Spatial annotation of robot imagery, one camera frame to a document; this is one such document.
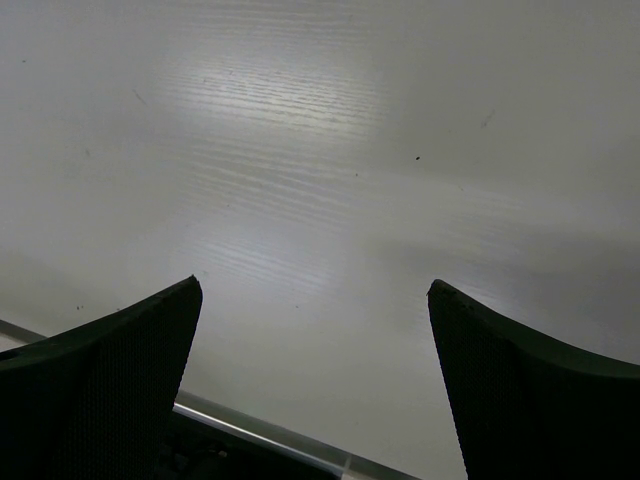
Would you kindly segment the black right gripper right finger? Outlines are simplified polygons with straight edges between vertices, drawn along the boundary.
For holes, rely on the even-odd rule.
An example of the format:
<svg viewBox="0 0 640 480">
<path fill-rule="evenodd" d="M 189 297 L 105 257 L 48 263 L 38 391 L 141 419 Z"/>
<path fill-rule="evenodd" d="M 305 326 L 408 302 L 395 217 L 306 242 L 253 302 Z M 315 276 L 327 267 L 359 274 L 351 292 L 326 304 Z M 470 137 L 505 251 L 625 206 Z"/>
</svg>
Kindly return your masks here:
<svg viewBox="0 0 640 480">
<path fill-rule="evenodd" d="M 436 280 L 429 320 L 470 479 L 636 479 L 639 368 Z"/>
</svg>

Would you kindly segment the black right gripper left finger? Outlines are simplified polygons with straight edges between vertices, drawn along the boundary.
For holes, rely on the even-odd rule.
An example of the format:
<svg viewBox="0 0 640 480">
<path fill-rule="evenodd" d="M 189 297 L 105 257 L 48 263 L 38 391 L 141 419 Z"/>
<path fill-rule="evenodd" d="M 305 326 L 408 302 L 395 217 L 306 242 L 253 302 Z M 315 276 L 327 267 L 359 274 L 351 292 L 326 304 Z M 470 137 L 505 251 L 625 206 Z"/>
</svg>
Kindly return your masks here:
<svg viewBox="0 0 640 480">
<path fill-rule="evenodd" d="M 202 302 L 189 277 L 2 352 L 2 478 L 152 478 Z"/>
</svg>

